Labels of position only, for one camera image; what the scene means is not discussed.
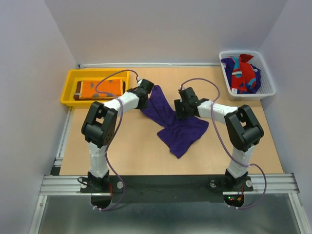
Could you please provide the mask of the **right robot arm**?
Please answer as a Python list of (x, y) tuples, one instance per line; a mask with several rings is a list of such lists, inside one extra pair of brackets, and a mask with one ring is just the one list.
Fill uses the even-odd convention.
[(255, 146), (264, 136), (264, 130), (257, 120), (251, 107), (240, 107), (216, 104), (206, 98), (198, 99), (191, 87), (179, 89), (180, 99), (174, 101), (177, 118), (201, 117), (209, 118), (213, 122), (214, 129), (221, 145), (225, 144), (217, 130), (216, 123), (226, 125), (233, 152), (229, 155), (231, 161), (219, 179), (213, 181), (223, 189), (236, 190), (242, 186), (248, 176), (248, 167)]

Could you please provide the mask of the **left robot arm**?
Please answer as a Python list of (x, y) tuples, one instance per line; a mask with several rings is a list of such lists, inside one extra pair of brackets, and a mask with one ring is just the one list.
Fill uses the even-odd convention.
[(152, 82), (142, 79), (136, 88), (129, 89), (120, 97), (91, 104), (81, 128), (90, 154), (87, 177), (78, 178), (81, 193), (103, 193), (112, 187), (109, 183), (107, 151), (121, 125), (117, 124), (117, 119), (122, 120), (123, 114), (132, 109), (146, 108), (153, 87)]

